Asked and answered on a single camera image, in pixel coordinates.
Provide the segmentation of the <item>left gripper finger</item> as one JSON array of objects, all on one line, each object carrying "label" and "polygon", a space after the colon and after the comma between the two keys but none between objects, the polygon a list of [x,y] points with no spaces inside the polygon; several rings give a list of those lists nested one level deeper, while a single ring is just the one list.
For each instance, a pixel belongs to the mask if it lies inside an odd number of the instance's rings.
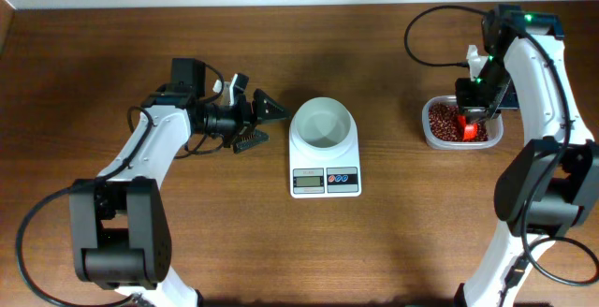
[{"label": "left gripper finger", "polygon": [[290,118],[290,111],[278,104],[263,90],[256,89],[253,97],[252,106],[256,124],[271,124]]},{"label": "left gripper finger", "polygon": [[241,135],[233,141],[233,153],[240,154],[259,144],[268,142],[269,139],[270,136],[267,133],[259,129],[254,129],[251,133]]}]

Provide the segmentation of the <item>orange plastic measuring scoop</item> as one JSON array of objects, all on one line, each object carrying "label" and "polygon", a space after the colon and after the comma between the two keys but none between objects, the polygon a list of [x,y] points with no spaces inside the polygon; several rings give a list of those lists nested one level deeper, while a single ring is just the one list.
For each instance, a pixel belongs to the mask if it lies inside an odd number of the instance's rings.
[{"label": "orange plastic measuring scoop", "polygon": [[478,132],[477,124],[468,124],[464,115],[458,115],[457,122],[459,125],[460,137],[462,141],[471,141],[476,138]]}]

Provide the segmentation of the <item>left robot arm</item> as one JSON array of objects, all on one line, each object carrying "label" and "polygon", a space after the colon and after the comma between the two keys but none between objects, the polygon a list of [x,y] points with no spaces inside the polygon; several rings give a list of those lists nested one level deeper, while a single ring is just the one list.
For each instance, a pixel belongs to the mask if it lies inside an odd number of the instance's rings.
[{"label": "left robot arm", "polygon": [[291,114],[264,91],[248,100],[248,77],[221,80],[206,95],[209,65],[171,62],[170,81],[140,106],[137,127],[94,180],[77,180],[69,195],[75,273],[83,282],[152,306],[200,306],[203,297],[171,267],[171,237],[160,186],[177,152],[195,134],[221,139],[239,154],[268,140],[260,130]]}]

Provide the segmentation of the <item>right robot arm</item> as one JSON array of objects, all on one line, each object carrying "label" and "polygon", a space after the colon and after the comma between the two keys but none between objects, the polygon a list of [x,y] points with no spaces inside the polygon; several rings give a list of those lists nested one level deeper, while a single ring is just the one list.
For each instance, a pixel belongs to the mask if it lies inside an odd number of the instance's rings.
[{"label": "right robot arm", "polygon": [[558,283],[540,256],[582,225],[598,200],[598,145],[577,110],[564,65],[564,32],[555,14],[500,4],[481,21],[486,55],[471,51],[470,75],[455,83],[465,123],[518,110],[524,146],[494,190],[498,224],[457,306],[511,306],[532,270]]}]

